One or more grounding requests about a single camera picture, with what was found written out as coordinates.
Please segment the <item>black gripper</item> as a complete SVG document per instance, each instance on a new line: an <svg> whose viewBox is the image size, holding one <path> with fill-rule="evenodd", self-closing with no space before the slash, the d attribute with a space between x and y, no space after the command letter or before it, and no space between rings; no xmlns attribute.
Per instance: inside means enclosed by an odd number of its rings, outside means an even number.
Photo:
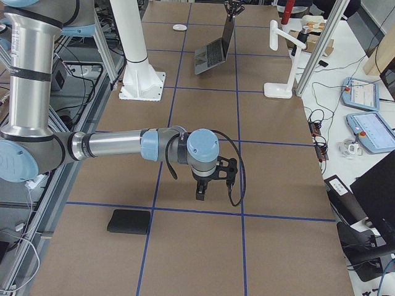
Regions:
<svg viewBox="0 0 395 296"><path fill-rule="evenodd" d="M235 184L238 172L237 160L235 158L217 157L217 163L213 172L205 176L199 176L193 172L193 177L197 181L196 200L205 200L208 182L214 180L225 180L227 186L232 187Z"/></svg>
<svg viewBox="0 0 395 296"><path fill-rule="evenodd" d="M240 0L226 0L224 6L229 16L237 16L244 11L244 2Z"/></svg>

